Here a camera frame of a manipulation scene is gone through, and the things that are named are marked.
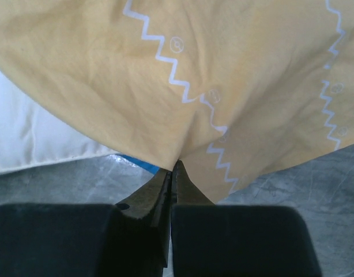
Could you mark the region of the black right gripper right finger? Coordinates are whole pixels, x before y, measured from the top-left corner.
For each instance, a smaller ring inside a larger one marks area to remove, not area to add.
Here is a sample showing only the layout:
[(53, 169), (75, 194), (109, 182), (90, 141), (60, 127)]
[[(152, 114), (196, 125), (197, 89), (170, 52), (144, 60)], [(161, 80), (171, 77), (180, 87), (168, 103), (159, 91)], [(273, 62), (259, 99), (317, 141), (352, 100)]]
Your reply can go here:
[(307, 225), (294, 208), (215, 205), (180, 161), (172, 191), (175, 276), (321, 276)]

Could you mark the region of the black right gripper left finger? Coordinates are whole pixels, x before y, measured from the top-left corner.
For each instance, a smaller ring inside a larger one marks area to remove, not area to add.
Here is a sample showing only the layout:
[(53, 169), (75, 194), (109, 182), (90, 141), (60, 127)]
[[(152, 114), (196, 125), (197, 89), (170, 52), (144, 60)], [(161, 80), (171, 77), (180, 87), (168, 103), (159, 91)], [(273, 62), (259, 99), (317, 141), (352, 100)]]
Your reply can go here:
[(0, 276), (162, 276), (171, 173), (116, 204), (0, 205)]

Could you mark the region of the yellow and blue pillowcase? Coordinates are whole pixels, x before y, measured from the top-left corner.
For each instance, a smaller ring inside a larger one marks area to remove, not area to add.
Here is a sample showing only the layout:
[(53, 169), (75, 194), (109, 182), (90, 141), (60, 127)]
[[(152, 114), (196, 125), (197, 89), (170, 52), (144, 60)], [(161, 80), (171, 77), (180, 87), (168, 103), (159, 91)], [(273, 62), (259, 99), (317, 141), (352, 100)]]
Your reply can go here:
[(354, 144), (354, 1), (0, 1), (0, 71), (213, 201)]

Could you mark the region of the cream pillow with bear print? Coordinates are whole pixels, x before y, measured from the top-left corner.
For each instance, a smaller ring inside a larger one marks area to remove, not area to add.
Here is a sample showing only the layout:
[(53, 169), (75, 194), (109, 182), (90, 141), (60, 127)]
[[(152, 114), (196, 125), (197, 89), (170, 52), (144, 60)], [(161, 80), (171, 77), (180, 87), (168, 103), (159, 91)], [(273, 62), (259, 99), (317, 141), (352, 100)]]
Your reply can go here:
[(115, 153), (50, 114), (0, 72), (0, 174)]

